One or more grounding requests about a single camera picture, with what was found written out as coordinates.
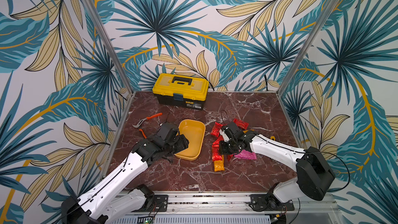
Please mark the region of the pink tea bag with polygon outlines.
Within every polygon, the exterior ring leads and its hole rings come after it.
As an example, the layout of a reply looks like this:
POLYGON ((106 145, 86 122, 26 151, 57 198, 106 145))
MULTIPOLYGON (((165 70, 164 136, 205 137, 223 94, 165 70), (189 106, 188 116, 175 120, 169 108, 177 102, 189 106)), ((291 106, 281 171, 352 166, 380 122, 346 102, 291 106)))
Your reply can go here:
POLYGON ((249 152, 246 150, 242 150, 240 153, 234 155, 235 158, 237 159, 243 159, 243 160, 256 160, 257 155, 254 152, 249 152))

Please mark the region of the red tea bag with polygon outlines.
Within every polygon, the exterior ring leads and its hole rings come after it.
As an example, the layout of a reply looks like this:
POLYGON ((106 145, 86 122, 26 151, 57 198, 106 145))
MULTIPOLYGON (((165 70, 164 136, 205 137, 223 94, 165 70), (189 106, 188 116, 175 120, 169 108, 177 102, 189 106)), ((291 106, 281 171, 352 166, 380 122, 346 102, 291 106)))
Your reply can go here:
POLYGON ((242 120, 239 120, 239 119, 236 119, 236 118, 234 118, 233 122, 234 122, 239 128, 241 128, 242 130, 247 130, 248 127, 249 127, 249 123, 247 123, 247 122, 245 122, 245 121, 242 121, 242 120))
POLYGON ((219 150, 221 141, 224 141, 223 137, 218 136, 218 138, 212 143, 212 149, 219 150))

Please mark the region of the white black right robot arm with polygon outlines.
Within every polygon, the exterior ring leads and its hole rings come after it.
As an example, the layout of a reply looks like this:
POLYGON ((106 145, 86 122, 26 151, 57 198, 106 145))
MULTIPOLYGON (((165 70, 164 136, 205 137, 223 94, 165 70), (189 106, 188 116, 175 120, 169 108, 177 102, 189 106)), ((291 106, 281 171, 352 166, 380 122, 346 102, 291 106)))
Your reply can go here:
POLYGON ((275 203, 287 203, 307 196, 321 201, 335 180, 335 174, 321 151, 315 147, 302 149, 265 137, 257 131, 243 131, 231 122, 219 130, 223 140, 219 143, 222 155, 235 155, 241 151, 254 152, 286 165, 296 177, 273 186, 268 198, 275 203))

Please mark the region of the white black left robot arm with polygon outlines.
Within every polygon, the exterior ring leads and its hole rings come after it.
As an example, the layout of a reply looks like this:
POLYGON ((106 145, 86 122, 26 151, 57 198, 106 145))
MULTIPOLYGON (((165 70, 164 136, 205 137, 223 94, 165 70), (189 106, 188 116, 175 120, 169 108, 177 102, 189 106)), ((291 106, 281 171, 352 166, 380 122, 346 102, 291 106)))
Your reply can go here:
POLYGON ((188 139, 177 125, 165 122, 156 133, 138 141, 124 161, 97 185, 61 205, 62 224, 111 224, 136 210, 153 210, 154 193, 141 184, 123 197, 118 194, 154 162, 187 149, 188 139))

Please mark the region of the yellow plastic storage box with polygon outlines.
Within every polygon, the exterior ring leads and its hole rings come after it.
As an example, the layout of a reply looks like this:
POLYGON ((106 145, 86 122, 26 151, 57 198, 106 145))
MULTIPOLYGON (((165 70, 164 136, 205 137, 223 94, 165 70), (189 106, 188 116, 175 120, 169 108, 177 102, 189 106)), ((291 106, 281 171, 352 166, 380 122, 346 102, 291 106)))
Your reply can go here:
POLYGON ((192 119, 185 119, 179 124, 180 133, 189 141, 188 148, 176 153, 177 158, 194 161, 201 153, 205 136, 205 124, 192 119))

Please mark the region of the yellow black plastic toolbox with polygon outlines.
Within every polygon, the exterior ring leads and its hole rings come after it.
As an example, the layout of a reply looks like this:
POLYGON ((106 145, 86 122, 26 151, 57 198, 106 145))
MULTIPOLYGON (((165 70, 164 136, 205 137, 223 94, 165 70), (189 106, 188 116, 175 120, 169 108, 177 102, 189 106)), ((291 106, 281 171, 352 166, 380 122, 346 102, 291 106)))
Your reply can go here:
POLYGON ((152 92, 160 104, 202 110, 208 89, 209 82, 205 79, 163 73, 152 92))

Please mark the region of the orange handled water pump pliers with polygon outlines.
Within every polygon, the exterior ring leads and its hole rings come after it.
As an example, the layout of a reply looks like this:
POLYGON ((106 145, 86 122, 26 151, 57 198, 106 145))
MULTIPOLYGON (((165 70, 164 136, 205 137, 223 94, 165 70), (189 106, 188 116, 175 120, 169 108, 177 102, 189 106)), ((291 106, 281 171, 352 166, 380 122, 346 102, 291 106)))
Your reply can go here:
POLYGON ((162 115, 163 115, 163 113, 157 113, 157 114, 154 114, 154 115, 152 115, 152 116, 148 116, 148 117, 146 117, 146 118, 143 118, 143 119, 141 119, 137 124, 134 124, 133 127, 136 128, 136 129, 138 129, 139 132, 142 134, 143 138, 146 139, 147 136, 145 135, 143 129, 141 128, 142 124, 143 124, 145 121, 147 121, 147 120, 150 120, 150 119, 153 119, 153 118, 156 118, 156 117, 160 117, 160 116, 162 116, 162 115))

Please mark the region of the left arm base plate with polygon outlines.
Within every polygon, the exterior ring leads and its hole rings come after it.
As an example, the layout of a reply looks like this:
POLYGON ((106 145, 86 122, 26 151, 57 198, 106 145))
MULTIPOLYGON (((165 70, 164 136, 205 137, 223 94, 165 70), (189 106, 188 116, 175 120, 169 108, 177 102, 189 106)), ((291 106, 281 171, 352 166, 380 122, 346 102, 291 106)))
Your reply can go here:
POLYGON ((143 207, 136 212, 166 212, 168 207, 168 195, 154 195, 146 200, 143 207))

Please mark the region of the aluminium front rail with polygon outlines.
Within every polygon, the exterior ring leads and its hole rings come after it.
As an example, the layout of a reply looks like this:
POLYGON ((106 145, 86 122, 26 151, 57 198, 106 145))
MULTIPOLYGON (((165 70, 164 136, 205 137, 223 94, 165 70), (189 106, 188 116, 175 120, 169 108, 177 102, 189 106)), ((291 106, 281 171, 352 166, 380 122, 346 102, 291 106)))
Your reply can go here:
MULTIPOLYGON (((255 212, 249 207, 250 195, 255 192, 176 192, 157 191, 155 195, 168 195, 168 207, 164 214, 282 214, 282 212, 264 211, 255 212)), ((136 212, 143 207, 146 197, 140 190, 133 190, 129 194, 124 193, 116 199, 105 202, 103 196, 90 200, 81 207, 97 219, 101 215, 119 218, 136 212)), ((336 201, 331 195, 325 196, 323 201, 311 200, 308 197, 291 200, 295 210, 284 214, 335 214, 339 213, 336 201)))

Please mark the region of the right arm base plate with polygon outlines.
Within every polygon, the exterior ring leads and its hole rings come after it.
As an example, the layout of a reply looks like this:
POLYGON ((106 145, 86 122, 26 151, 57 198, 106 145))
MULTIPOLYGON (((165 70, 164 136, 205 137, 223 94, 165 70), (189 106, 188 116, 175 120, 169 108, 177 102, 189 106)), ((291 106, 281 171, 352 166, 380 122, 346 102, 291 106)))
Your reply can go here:
POLYGON ((291 200, 287 203, 281 203, 274 196, 266 194, 250 195, 249 207, 255 212, 274 211, 285 213, 295 210, 291 200))

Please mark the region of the left aluminium corner post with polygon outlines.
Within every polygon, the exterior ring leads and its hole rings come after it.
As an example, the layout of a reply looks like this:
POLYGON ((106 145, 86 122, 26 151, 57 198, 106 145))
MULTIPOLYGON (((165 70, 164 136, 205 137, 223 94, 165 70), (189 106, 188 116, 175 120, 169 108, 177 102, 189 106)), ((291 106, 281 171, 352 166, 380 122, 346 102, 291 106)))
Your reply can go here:
POLYGON ((88 15, 90 16, 90 18, 91 18, 91 20, 93 22, 94 27, 96 28, 96 30, 98 32, 99 37, 101 38, 101 40, 103 42, 103 45, 107 49, 107 51, 108 51, 108 53, 110 55, 110 58, 111 58, 111 60, 112 60, 112 62, 114 64, 117 72, 119 73, 119 75, 121 77, 121 81, 125 85, 129 95, 133 95, 134 91, 133 91, 133 89, 132 89, 132 87, 130 85, 130 81, 127 78, 125 72, 123 71, 122 64, 121 64, 121 62, 120 62, 120 60, 118 58, 118 55, 117 55, 117 53, 116 53, 116 51, 115 51, 115 49, 114 49, 114 47, 113 47, 113 45, 111 43, 111 40, 109 39, 109 36, 106 33, 106 30, 105 30, 104 25, 103 25, 103 23, 101 21, 101 18, 99 16, 98 12, 97 12, 97 9, 94 6, 94 2, 92 2, 92 0, 82 0, 82 2, 83 2, 84 6, 85 6, 85 8, 86 8, 86 10, 88 12, 88 15))

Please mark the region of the aluminium corner post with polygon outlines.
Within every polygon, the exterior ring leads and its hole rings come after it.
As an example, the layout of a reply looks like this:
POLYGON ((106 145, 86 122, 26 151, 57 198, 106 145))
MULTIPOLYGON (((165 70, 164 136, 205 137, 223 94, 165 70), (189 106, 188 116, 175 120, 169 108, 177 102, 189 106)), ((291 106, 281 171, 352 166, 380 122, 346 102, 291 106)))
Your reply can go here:
POLYGON ((312 45, 314 39, 316 38, 317 34, 321 31, 322 27, 325 25, 327 19, 332 14, 335 6, 338 4, 339 0, 328 0, 325 4, 324 10, 321 11, 317 21, 314 23, 314 27, 311 29, 308 37, 306 38, 303 46, 301 47, 297 57, 292 62, 291 67, 289 68, 288 72, 286 73, 282 84, 280 85, 277 96, 281 97, 288 87, 289 81, 293 78, 295 71, 301 64, 304 56, 307 54, 308 49, 312 45))
POLYGON ((130 85, 130 81, 127 78, 125 72, 123 71, 122 64, 121 64, 121 62, 120 62, 120 60, 118 58, 118 55, 117 55, 117 53, 116 53, 116 51, 115 51, 115 49, 114 49, 114 47, 113 47, 113 45, 111 43, 111 40, 109 39, 109 36, 106 33, 106 30, 105 30, 104 25, 103 25, 103 23, 101 21, 101 18, 99 16, 98 12, 97 12, 97 9, 94 6, 94 2, 92 2, 92 0, 82 0, 82 2, 83 2, 84 6, 85 6, 85 8, 86 8, 86 10, 88 12, 88 15, 90 16, 90 18, 91 18, 91 20, 93 22, 94 27, 96 28, 96 30, 98 32, 99 37, 101 38, 101 40, 103 42, 103 45, 107 49, 107 51, 108 51, 108 53, 110 55, 110 58, 111 58, 111 60, 112 60, 112 62, 114 64, 117 72, 119 73, 119 75, 121 77, 121 81, 125 85, 129 95, 133 95, 134 91, 133 91, 133 89, 132 89, 132 87, 130 85))

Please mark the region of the right aluminium corner post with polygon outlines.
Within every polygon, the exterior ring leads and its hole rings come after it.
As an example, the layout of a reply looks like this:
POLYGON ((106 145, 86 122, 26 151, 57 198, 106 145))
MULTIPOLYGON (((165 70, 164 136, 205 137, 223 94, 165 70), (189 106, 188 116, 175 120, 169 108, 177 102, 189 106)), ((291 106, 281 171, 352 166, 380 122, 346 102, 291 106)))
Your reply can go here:
POLYGON ((295 71, 301 64, 304 56, 307 54, 308 49, 312 45, 314 39, 316 38, 317 34, 321 31, 322 27, 325 25, 327 19, 332 14, 335 6, 338 4, 339 0, 328 0, 325 4, 324 10, 321 11, 317 21, 314 23, 314 27, 311 29, 308 37, 306 38, 303 46, 301 47, 297 57, 292 62, 291 67, 289 68, 288 72, 286 73, 282 84, 280 85, 277 96, 281 97, 288 87, 289 81, 293 78, 295 71))

